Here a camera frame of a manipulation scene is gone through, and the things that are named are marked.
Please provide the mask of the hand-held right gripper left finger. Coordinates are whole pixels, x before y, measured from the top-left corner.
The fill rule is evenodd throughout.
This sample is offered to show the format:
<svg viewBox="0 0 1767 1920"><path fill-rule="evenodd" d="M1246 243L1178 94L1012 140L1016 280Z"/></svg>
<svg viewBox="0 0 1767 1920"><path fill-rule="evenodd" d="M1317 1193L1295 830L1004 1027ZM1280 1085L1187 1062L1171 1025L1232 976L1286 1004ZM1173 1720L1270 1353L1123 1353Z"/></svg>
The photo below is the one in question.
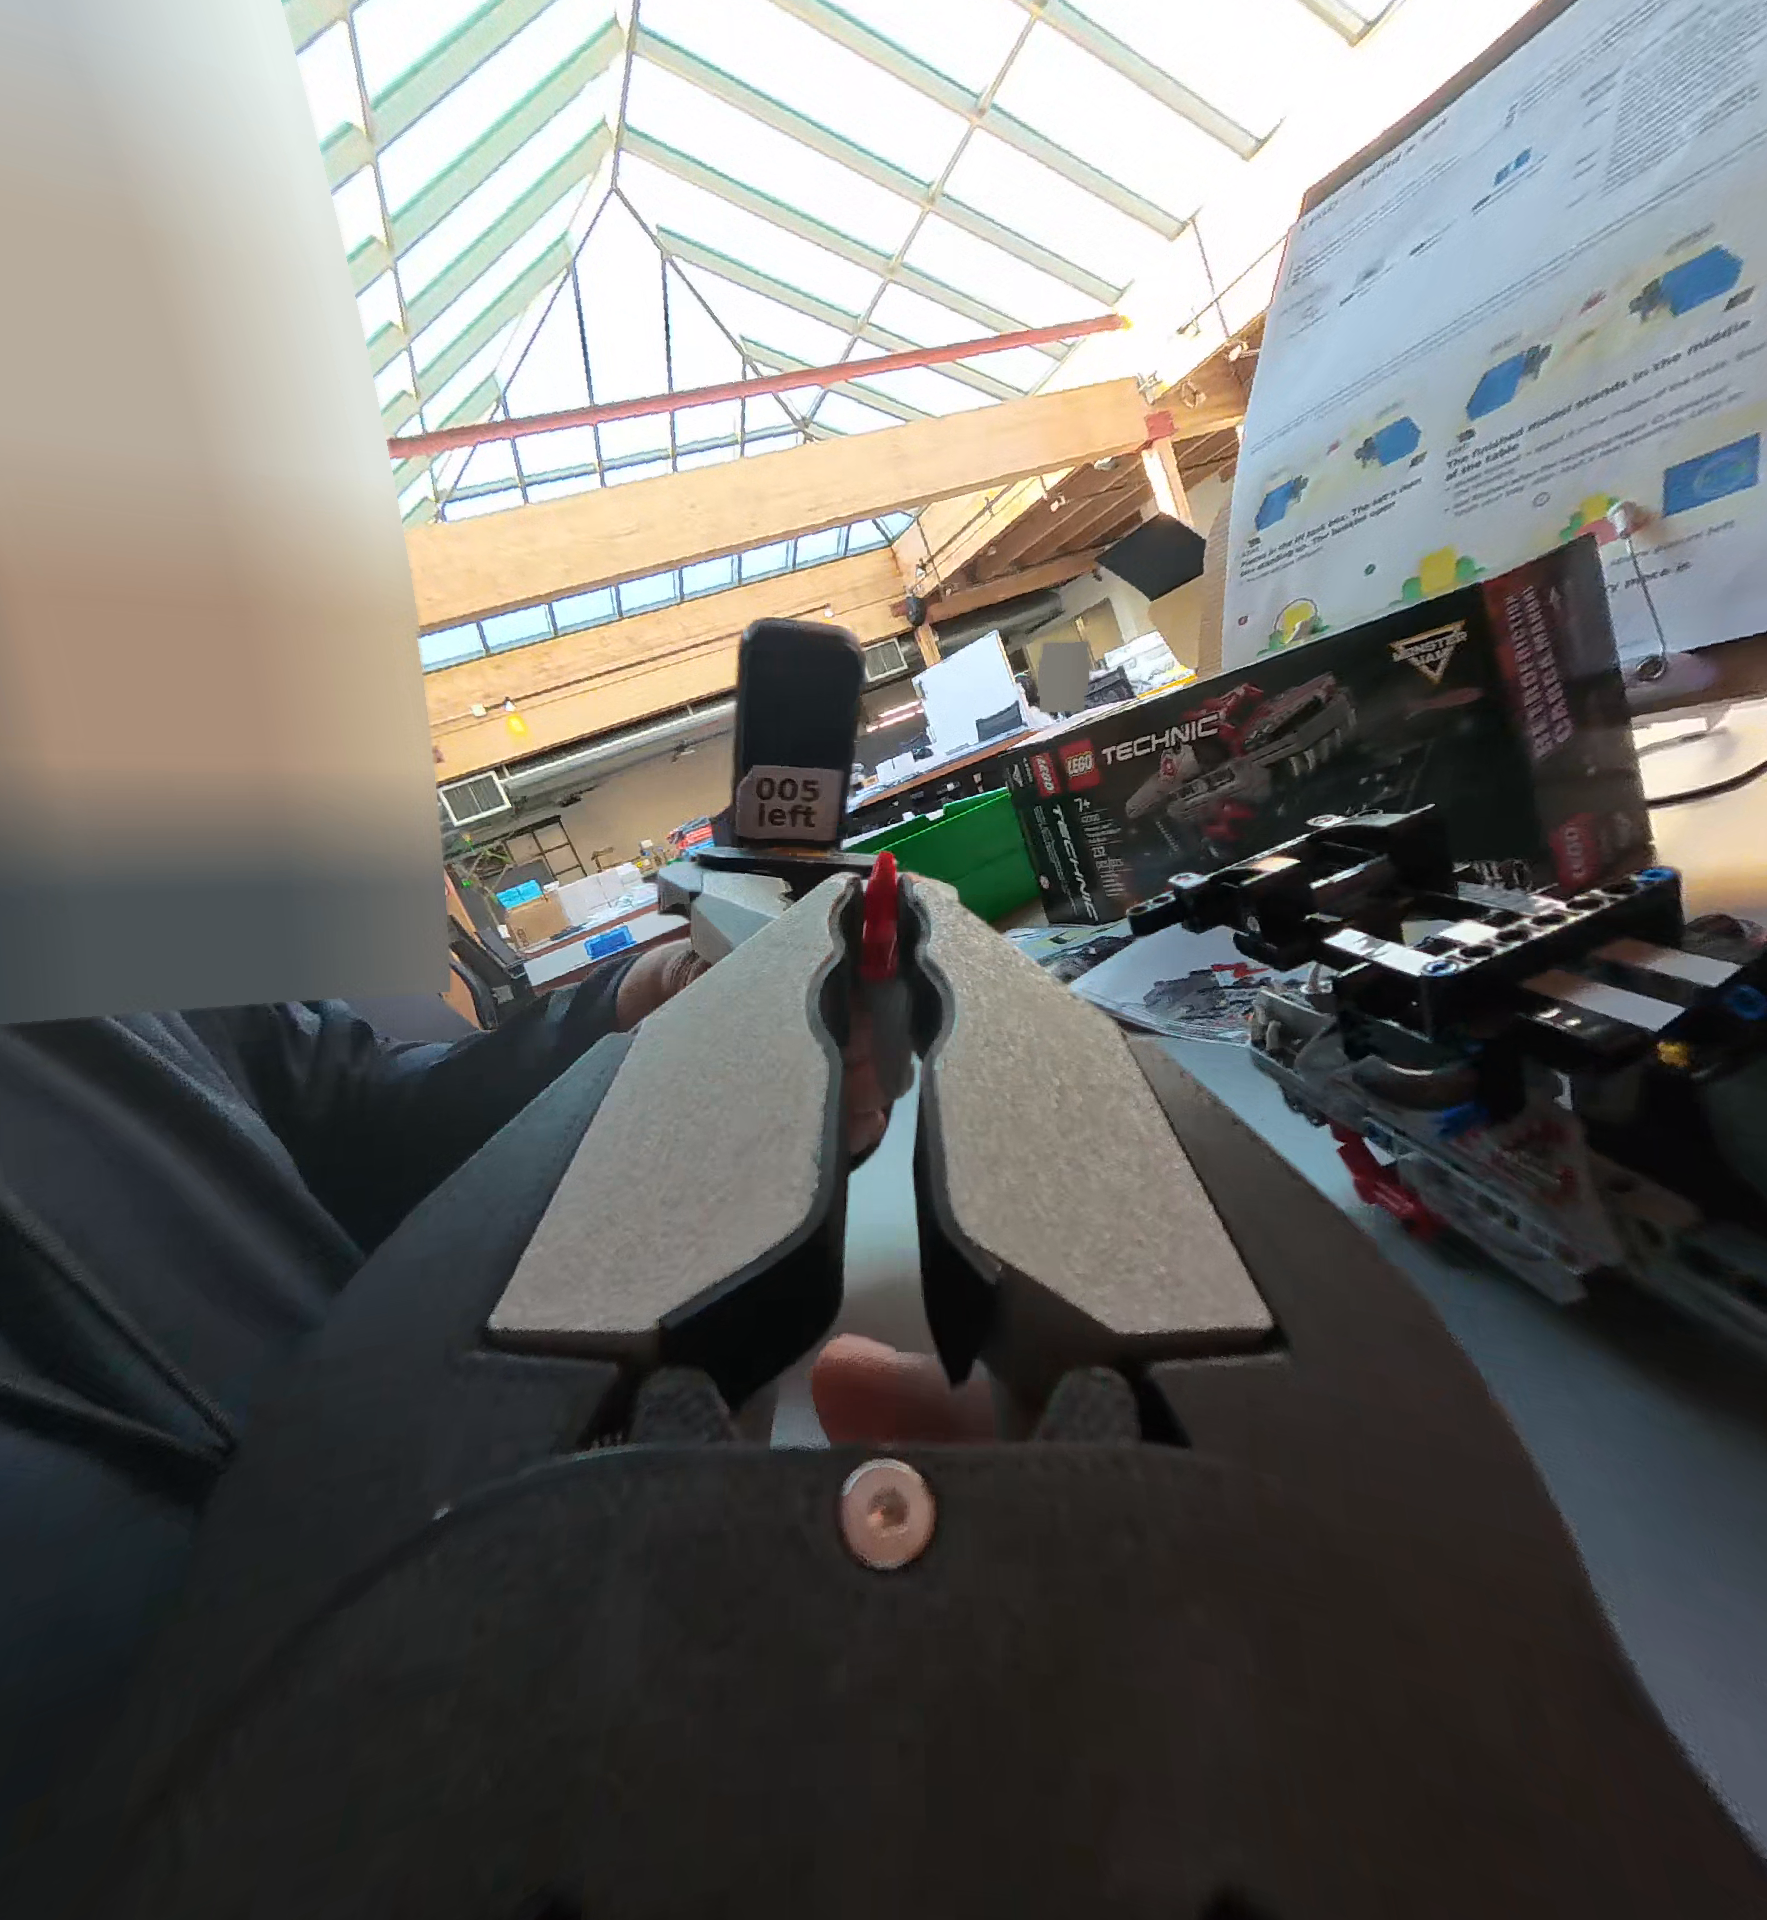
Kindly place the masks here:
<svg viewBox="0 0 1767 1920"><path fill-rule="evenodd" d="M854 876L832 873L627 1049L486 1320L510 1353L751 1404L843 1302Z"/></svg>

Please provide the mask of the person's dark navy clothing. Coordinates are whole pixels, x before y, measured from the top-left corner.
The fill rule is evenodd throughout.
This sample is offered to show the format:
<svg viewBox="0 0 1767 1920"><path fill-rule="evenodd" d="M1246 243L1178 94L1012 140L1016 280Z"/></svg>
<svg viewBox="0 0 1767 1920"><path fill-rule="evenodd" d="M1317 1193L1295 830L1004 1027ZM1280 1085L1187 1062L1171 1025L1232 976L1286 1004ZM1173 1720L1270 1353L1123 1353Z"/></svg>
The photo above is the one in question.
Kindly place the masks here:
<svg viewBox="0 0 1767 1920"><path fill-rule="evenodd" d="M255 1006L0 1027L0 1886L297 1356L473 1327L558 1178L565 1073L357 1250L250 1098Z"/></svg>

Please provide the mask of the red ceiling pipe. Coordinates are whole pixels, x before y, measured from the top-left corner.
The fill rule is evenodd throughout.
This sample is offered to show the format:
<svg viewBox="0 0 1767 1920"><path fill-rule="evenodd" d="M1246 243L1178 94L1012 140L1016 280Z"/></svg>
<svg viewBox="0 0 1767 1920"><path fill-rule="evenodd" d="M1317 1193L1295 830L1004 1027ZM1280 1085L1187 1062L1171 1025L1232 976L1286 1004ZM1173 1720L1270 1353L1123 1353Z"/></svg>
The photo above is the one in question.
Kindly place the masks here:
<svg viewBox="0 0 1767 1920"><path fill-rule="evenodd" d="M1131 326L1133 322L1123 314L1103 314L1078 322L1007 330L942 346L900 348L871 358L788 368L768 377L739 378L713 387L585 404L582 408L530 417L453 424L415 436L391 436L386 452L393 461L438 458L445 452L510 442L523 436L555 433L627 420L656 420L683 410L747 401L751 397L777 397L804 390L828 392L856 378L876 378L890 373L952 368L1000 353L1067 346L1098 335L1126 332L1131 330Z"/></svg>

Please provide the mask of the lego instruction booklet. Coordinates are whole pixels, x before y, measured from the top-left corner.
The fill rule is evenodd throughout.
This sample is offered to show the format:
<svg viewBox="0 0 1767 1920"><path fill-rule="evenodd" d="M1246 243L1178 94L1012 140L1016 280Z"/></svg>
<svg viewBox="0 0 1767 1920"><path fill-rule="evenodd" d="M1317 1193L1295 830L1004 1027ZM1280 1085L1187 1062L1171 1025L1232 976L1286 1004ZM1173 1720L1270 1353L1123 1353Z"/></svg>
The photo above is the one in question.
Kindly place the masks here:
<svg viewBox="0 0 1767 1920"><path fill-rule="evenodd" d="M1275 980L1226 928L1174 925L1137 939L1123 922L1038 925L1005 941L1117 1025L1166 1039L1239 1045Z"/></svg>

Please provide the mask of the green plastic bin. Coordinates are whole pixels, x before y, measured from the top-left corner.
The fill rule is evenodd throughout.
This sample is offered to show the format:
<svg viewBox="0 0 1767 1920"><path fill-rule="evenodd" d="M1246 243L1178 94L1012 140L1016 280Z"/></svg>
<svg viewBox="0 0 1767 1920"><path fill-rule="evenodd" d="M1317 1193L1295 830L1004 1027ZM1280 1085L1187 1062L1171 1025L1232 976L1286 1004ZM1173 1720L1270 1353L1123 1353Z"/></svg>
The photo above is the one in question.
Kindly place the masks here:
<svg viewBox="0 0 1767 1920"><path fill-rule="evenodd" d="M903 873L951 886L985 922L1002 922L1040 904L1040 884L1021 840L1016 804L993 789L869 829L844 852L890 852Z"/></svg>

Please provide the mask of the wooden ceiling beam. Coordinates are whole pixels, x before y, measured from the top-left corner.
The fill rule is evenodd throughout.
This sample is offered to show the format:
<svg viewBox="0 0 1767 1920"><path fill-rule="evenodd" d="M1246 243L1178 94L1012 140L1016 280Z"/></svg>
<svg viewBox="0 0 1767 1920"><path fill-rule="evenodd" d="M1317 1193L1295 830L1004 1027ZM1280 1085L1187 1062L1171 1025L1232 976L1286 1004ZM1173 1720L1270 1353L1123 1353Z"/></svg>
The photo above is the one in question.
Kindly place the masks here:
<svg viewBox="0 0 1767 1920"><path fill-rule="evenodd" d="M462 781L724 697L741 634L758 619L893 638L902 599L896 559L877 547L438 671L424 680L432 777Z"/></svg>
<svg viewBox="0 0 1767 1920"><path fill-rule="evenodd" d="M726 559L871 515L989 492L1137 452L1150 417L1177 436L1239 420L1247 392L1206 363L1198 383L1143 397L1133 378L1031 395L948 417L747 455L638 482L405 534L422 632Z"/></svg>

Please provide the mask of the black hanging box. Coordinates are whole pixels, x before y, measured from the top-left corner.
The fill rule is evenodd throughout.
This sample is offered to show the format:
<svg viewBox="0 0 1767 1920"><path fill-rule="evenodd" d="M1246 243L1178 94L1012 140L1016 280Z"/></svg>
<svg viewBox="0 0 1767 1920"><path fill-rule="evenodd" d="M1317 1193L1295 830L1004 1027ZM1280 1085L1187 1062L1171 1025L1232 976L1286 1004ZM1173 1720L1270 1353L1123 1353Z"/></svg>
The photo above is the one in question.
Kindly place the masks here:
<svg viewBox="0 0 1767 1920"><path fill-rule="evenodd" d="M1206 567L1208 544L1178 515L1148 515L1131 531L1105 546L1096 570L1153 602L1197 581Z"/></svg>

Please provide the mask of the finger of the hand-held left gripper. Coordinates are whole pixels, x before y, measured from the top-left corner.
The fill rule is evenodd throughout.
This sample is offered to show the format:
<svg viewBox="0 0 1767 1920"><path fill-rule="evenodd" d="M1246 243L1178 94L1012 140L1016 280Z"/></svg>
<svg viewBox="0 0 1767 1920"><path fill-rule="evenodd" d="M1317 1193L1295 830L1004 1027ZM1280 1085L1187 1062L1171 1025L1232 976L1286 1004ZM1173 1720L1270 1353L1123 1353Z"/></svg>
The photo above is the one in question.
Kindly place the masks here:
<svg viewBox="0 0 1767 1920"><path fill-rule="evenodd" d="M721 964L794 904L792 886L770 873L700 869L685 901L687 942L701 964Z"/></svg>

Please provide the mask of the person's right hand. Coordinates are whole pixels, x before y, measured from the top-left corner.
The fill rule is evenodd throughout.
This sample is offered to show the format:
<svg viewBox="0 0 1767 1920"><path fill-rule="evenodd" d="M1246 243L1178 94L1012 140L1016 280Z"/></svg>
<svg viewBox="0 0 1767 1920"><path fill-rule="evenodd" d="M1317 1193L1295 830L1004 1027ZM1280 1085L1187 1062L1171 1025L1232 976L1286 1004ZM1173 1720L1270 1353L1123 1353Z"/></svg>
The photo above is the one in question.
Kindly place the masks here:
<svg viewBox="0 0 1767 1920"><path fill-rule="evenodd" d="M997 1434L987 1380L951 1383L937 1356L848 1332L822 1344L807 1370L807 1393L832 1446L981 1444Z"/></svg>

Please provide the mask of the black lego set box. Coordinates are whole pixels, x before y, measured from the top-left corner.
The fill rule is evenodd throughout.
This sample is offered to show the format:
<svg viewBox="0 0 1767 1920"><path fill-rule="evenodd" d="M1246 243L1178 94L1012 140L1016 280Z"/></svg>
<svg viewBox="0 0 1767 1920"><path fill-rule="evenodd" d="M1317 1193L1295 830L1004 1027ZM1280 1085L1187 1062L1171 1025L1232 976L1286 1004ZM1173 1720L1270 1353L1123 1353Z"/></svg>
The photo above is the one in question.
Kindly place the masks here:
<svg viewBox="0 0 1767 1920"><path fill-rule="evenodd" d="M1550 892L1650 863L1596 541L1123 704L1002 760L1054 925L1320 818L1434 806L1455 862Z"/></svg>

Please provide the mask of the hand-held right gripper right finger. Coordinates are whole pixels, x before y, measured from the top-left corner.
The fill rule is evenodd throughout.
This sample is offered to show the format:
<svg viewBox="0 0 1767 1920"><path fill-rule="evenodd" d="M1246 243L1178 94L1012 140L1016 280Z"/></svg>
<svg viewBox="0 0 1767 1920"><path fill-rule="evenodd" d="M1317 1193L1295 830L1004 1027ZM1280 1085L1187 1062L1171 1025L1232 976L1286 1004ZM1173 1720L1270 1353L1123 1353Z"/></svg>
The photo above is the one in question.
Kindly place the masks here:
<svg viewBox="0 0 1767 1920"><path fill-rule="evenodd" d="M938 882L900 886L921 1312L951 1380L1256 1353L1275 1330L1121 1031Z"/></svg>

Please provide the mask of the grey dinosaur lego model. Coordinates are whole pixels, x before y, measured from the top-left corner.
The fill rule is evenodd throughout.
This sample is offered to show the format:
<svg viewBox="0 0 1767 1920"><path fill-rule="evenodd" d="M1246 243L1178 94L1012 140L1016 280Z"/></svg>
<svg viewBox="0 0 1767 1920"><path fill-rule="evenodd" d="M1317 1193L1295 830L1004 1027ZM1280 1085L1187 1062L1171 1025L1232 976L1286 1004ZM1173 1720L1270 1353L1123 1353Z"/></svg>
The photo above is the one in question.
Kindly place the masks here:
<svg viewBox="0 0 1767 1920"><path fill-rule="evenodd" d="M1127 927L1226 931L1265 971L1247 1052L1364 1204L1767 1362L1767 932L1688 919L1676 869L1483 886L1422 806L1178 872Z"/></svg>

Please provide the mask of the white board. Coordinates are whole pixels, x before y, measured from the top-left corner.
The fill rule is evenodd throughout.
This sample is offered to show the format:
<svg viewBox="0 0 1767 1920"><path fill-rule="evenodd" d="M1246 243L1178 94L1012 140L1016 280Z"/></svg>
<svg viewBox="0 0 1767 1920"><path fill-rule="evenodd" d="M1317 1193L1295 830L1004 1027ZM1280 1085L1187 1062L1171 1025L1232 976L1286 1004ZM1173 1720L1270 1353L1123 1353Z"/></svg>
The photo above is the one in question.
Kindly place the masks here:
<svg viewBox="0 0 1767 1920"><path fill-rule="evenodd" d="M937 755L974 750L1023 721L1023 697L1000 632L946 654L911 682L920 727Z"/></svg>

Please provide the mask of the person's left hand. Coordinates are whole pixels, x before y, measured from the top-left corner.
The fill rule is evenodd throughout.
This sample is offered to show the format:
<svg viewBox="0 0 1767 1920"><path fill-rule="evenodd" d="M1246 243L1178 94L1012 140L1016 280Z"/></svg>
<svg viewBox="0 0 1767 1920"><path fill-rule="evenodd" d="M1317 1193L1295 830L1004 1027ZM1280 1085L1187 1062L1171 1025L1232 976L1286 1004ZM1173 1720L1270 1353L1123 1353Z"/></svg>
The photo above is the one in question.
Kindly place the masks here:
<svg viewBox="0 0 1767 1920"><path fill-rule="evenodd" d="M630 1033L673 995L691 985L709 964L701 962L690 941L660 945L630 959L630 965L616 981L615 1025L616 1033ZM843 1136L851 1154L851 1167L861 1167L884 1143L896 1098L885 1094L885 1079L877 1067L876 1033L869 1009L852 998L846 1037L843 1040Z"/></svg>

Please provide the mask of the person's left forearm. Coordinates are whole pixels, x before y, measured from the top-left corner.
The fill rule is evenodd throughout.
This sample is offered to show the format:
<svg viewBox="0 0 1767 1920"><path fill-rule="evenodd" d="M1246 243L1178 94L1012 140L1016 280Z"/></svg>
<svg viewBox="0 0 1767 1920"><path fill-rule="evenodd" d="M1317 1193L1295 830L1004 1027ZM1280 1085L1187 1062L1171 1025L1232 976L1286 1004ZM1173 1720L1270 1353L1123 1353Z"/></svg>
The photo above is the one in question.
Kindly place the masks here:
<svg viewBox="0 0 1767 1920"><path fill-rule="evenodd" d="M608 962L448 1042L379 1037L329 999L244 1009L233 1037L270 1135L371 1254L584 1052L642 1018L653 968L656 956Z"/></svg>

